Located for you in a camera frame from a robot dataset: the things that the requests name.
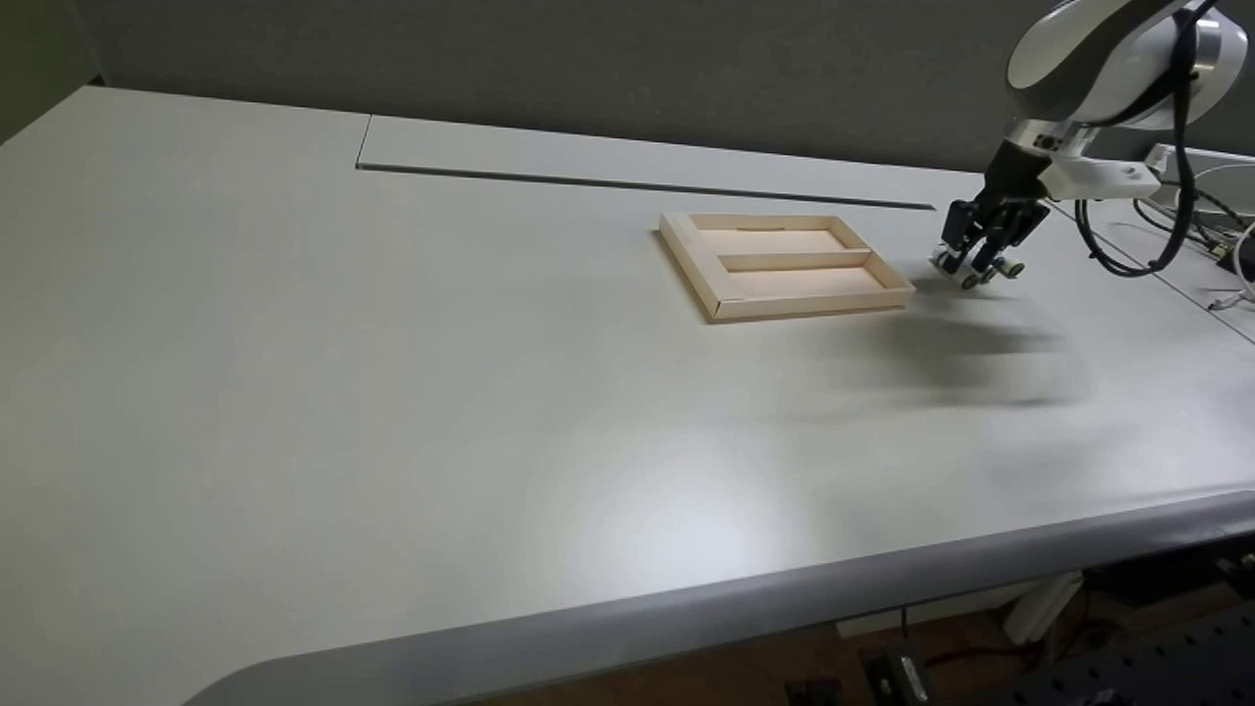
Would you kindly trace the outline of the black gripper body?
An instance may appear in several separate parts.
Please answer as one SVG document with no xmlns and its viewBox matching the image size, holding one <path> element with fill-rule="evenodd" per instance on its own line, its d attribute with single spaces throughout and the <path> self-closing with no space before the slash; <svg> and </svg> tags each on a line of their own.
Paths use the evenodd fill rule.
<svg viewBox="0 0 1255 706">
<path fill-rule="evenodd" d="M 1004 249 L 1018 249 L 1049 217 L 1049 187 L 1038 183 L 1045 170 L 1049 157 L 1004 140 L 984 170 L 984 187 L 973 199 L 951 203 L 943 245 L 958 257 L 981 249 L 984 260 L 1000 257 Z"/>
</svg>

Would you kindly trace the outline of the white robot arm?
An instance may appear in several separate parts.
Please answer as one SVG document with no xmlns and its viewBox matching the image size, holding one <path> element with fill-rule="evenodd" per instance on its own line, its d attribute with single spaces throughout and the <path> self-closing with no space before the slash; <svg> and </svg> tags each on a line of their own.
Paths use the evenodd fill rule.
<svg viewBox="0 0 1255 706">
<path fill-rule="evenodd" d="M 973 199 L 947 212 L 932 268 L 962 291 L 1015 279 L 1018 249 L 1055 203 L 1073 203 L 1085 257 L 1117 279 L 1161 274 L 1196 220 L 1190 127 L 1225 102 L 1251 54 L 1251 34 L 1221 0 L 1060 0 L 1004 67 L 1025 111 L 1000 140 Z M 1096 157 L 1105 131 L 1164 135 L 1175 160 L 1175 217 L 1151 262 L 1098 245 L 1096 199 L 1145 199 L 1161 178 L 1145 160 Z"/>
</svg>

